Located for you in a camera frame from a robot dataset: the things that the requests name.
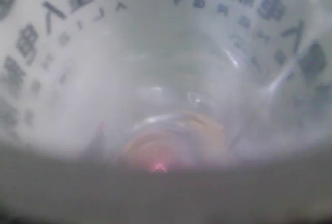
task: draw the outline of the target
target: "clear plastic cup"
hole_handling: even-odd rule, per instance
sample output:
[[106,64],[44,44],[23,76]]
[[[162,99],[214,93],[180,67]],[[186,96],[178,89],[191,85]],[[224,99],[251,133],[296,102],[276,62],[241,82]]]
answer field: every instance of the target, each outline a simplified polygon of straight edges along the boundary
[[2,0],[2,139],[149,170],[308,148],[331,134],[331,10],[329,0]]
[[0,0],[1,203],[66,223],[331,213],[331,11]]

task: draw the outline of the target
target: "red light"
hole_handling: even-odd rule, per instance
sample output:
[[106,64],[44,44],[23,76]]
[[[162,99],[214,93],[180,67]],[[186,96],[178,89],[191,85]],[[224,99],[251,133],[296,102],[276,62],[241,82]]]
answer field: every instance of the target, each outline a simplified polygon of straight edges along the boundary
[[163,163],[156,163],[152,167],[151,172],[167,172],[167,167]]

